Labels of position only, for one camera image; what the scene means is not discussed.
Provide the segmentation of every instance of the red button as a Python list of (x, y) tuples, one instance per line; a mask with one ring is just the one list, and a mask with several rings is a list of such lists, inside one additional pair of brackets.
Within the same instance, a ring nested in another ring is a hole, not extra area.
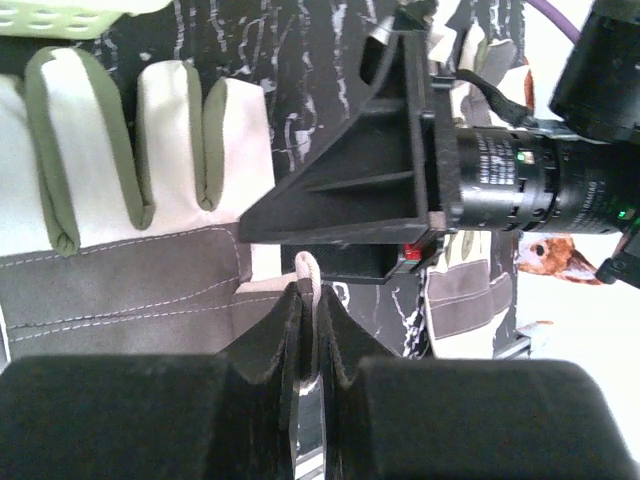
[(404, 246), (404, 257), (409, 262), (420, 262), (422, 260), (422, 252), (413, 247), (413, 245)]

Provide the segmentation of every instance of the leather glove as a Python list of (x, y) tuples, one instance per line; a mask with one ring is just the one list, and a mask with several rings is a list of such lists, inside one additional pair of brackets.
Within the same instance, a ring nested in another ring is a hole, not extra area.
[(0, 124), (0, 365), (215, 353), (298, 279), (280, 277), (278, 246), (238, 241), (274, 185), (260, 87), (222, 78), (203, 99), (190, 64), (149, 66), (134, 156), (104, 68), (47, 48), (24, 82), (0, 77)]
[(426, 326), (438, 358), (493, 358), (493, 339), (511, 307), (513, 284), (491, 281), (491, 233), (459, 232), (426, 275)]

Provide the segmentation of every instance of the brown fox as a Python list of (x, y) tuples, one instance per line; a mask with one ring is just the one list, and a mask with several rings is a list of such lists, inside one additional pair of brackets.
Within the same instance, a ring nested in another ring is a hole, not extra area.
[(602, 285), (597, 269), (576, 250), (571, 235), (526, 233), (516, 261), (518, 270), (585, 285)]

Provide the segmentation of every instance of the purple cable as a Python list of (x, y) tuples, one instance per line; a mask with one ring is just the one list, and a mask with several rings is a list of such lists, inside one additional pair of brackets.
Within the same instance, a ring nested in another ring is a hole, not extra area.
[(580, 39), (580, 31), (556, 7), (547, 0), (527, 0), (529, 4), (547, 17), (564, 33), (574, 45)]

